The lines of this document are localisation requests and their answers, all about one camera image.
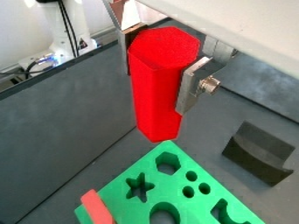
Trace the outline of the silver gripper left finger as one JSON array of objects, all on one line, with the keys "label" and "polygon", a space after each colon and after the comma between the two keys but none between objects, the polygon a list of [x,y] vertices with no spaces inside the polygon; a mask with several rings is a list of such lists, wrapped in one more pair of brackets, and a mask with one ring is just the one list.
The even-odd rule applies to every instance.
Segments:
[{"label": "silver gripper left finger", "polygon": [[136,0],[101,0],[116,27],[117,43],[121,49],[121,66],[129,74],[127,50],[137,33],[147,27],[141,22]]}]

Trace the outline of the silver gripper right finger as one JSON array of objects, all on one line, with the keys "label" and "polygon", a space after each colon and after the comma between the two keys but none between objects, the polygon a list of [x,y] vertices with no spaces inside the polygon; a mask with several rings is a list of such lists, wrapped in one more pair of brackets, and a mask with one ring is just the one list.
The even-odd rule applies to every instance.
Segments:
[{"label": "silver gripper right finger", "polygon": [[183,116],[199,100],[200,94],[214,95],[220,87],[215,73],[228,64],[238,50],[207,36],[202,56],[183,69],[175,110]]}]

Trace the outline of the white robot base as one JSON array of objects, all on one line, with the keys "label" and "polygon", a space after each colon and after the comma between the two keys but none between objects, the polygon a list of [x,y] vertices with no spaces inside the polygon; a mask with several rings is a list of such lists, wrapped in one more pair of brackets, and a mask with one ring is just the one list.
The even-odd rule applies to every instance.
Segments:
[{"label": "white robot base", "polygon": [[51,28],[49,49],[19,61],[28,75],[37,75],[97,48],[89,35],[83,0],[35,0]]}]

